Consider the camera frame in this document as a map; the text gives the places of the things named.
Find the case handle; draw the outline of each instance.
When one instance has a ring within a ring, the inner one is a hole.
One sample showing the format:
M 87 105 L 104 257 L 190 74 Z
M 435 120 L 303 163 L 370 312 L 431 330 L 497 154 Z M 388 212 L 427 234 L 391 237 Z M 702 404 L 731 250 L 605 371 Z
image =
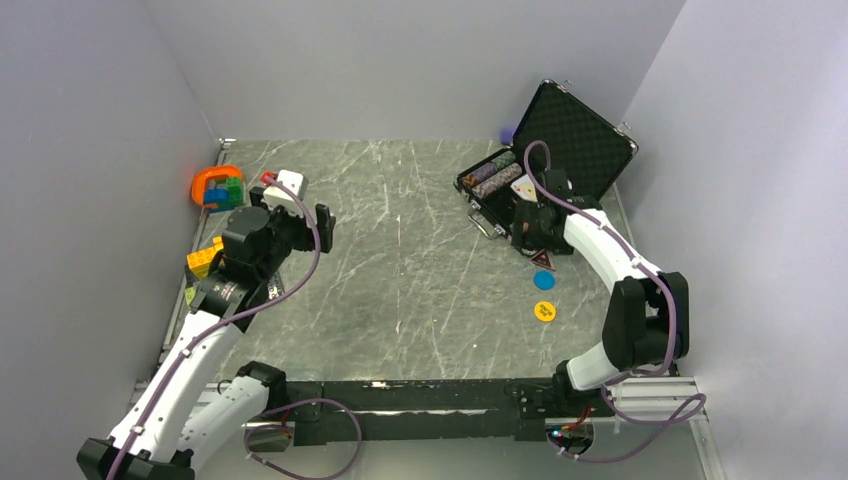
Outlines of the case handle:
M 483 232 L 483 235 L 485 235 L 485 236 L 486 236 L 486 238 L 488 238 L 489 240 L 494 240 L 494 239 L 496 239 L 496 238 L 500 237 L 500 236 L 501 236 L 501 233 L 498 231 L 498 228 L 497 228 L 497 227 L 495 227 L 495 228 L 492 230 L 492 232 L 491 232 L 491 233 L 489 233 L 489 231 L 487 231 L 487 230 L 486 230 L 486 227 L 484 227 L 484 226 L 483 226 L 483 224 L 482 224 L 482 223 L 480 223 L 480 221 L 479 221 L 479 220 L 477 220 L 476 218 L 474 218 L 474 216 L 475 216 L 477 213 L 479 213 L 479 212 L 478 212 L 477 210 L 475 210 L 475 209 L 474 209 L 474 207 L 469 208 L 469 209 L 468 209 L 468 220 L 470 220 L 470 221 L 471 221 L 471 223 L 473 223 L 473 224 L 477 227 L 477 229 L 478 229 L 478 230 L 480 230 L 481 232 Z

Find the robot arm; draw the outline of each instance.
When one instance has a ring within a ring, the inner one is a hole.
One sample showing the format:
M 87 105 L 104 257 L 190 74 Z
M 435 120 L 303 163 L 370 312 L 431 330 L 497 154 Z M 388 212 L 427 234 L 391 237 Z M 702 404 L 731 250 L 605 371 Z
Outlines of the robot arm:
M 302 175 L 278 175 L 298 197 L 305 193 Z M 198 397 L 224 357 L 247 330 L 252 317 L 226 325 L 188 351 L 187 345 L 223 318 L 265 303 L 269 285 L 292 250 L 314 250 L 306 219 L 294 214 L 295 204 L 276 187 L 255 187 L 250 207 L 236 209 L 222 234 L 223 249 L 216 254 L 209 274 L 196 288 L 179 337 L 134 408 L 115 426 L 106 440 L 88 439 L 77 463 L 88 480 L 102 480 L 119 447 L 133 432 L 136 436 L 121 462 L 121 480 L 182 480 L 194 478 L 211 455 L 238 426 L 263 411 L 288 403 L 285 373 L 258 362 L 239 369 L 233 383 L 218 399 L 191 416 Z M 325 253 L 332 248 L 335 218 L 317 205 L 315 222 Z M 185 356 L 168 378 L 170 367 Z M 154 401 L 157 387 L 166 387 Z M 139 426 L 141 412 L 151 403 L 152 414 Z
M 679 273 L 663 272 L 644 260 L 610 225 L 596 200 L 572 193 L 565 172 L 545 171 L 539 175 L 539 181 L 549 192 L 555 192 L 559 198 L 594 217 L 600 226 L 539 195 L 538 202 L 520 201 L 516 206 L 513 245 L 566 254 L 576 249 L 610 292 L 601 341 L 586 353 L 557 366 L 553 378 L 557 400 L 568 402 L 585 397 L 636 367 L 662 363 L 668 345 L 667 303 L 640 266 L 658 277 L 671 291 L 677 307 L 673 358 L 685 356 L 689 350 L 686 279 Z M 624 245 L 610 233 L 616 234 Z M 625 253 L 625 248 L 634 255 L 633 260 Z

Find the black briefcase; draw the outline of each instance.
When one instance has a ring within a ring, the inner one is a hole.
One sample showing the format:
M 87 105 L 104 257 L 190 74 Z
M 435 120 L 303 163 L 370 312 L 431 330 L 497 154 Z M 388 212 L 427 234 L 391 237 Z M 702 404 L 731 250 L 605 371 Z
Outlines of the black briefcase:
M 600 200 L 612 187 L 638 150 L 632 139 L 574 97 L 564 86 L 552 80 L 543 81 L 515 130 L 512 144 L 472 165 L 454 180 L 454 187 L 471 205 L 468 218 L 489 238 L 504 237 L 512 241 L 515 206 L 520 198 L 512 184 L 522 180 L 526 173 L 524 150 L 535 140 L 543 140 L 548 144 L 551 167 L 565 170 L 572 181 L 574 195 L 589 196 L 596 200 Z M 500 165 L 510 158 L 514 158 L 514 163 L 506 167 Z M 531 151 L 530 162 L 535 173 L 544 169 L 545 159 L 541 148 Z M 484 177 L 480 178 L 499 180 L 489 182 L 489 187 L 503 180 L 506 183 L 487 190 L 487 185 L 484 185 L 486 180 L 475 184 L 476 177 L 473 174 L 481 172 L 481 169 L 487 170 L 486 167 L 493 163 L 498 166 L 483 172 Z M 497 168 L 496 173 L 485 177 L 494 168 Z M 479 216 L 491 224 L 491 229 L 482 225 Z M 516 246 L 527 256 L 537 252 L 535 248 L 525 247 Z

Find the open case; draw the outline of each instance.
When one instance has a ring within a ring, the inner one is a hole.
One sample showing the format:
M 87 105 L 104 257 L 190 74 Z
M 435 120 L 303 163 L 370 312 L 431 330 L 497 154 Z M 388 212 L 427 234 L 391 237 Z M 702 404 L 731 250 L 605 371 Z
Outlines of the open case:
M 525 174 L 524 150 L 535 140 L 543 140 L 548 144 L 551 167 L 565 169 L 568 178 L 573 181 L 575 195 L 597 200 L 609 190 L 638 150 L 632 139 L 583 104 L 565 87 L 552 80 L 543 81 L 515 130 L 512 144 L 472 165 L 454 180 L 457 191 L 471 205 L 468 218 L 491 239 L 512 239 L 512 224 L 518 200 L 518 195 L 510 187 L 512 181 L 482 197 L 475 194 L 474 189 L 463 182 L 463 178 L 508 152 L 514 154 L 521 175 Z M 541 149 L 531 153 L 530 163 L 534 172 L 541 171 L 544 165 Z M 492 231 L 477 220 L 478 215 L 491 224 Z M 522 248 L 519 251 L 524 255 L 536 253 Z

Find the white cube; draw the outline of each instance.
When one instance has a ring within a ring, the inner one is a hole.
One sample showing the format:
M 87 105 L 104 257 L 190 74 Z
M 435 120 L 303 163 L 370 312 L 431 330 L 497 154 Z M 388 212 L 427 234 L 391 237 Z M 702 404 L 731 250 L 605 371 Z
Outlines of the white cube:
M 294 192 L 294 194 L 297 195 L 297 198 L 303 200 L 303 197 L 306 195 L 306 185 L 309 183 L 303 174 L 289 170 L 280 170 L 280 173 L 277 174 L 277 181 Z M 292 215 L 303 216 L 303 212 L 300 211 L 300 208 L 294 200 L 292 200 L 287 193 L 274 185 L 266 188 L 262 196 L 265 199 L 265 203 L 268 204 L 268 208 L 271 210 L 282 205 L 283 208 L 288 210 Z

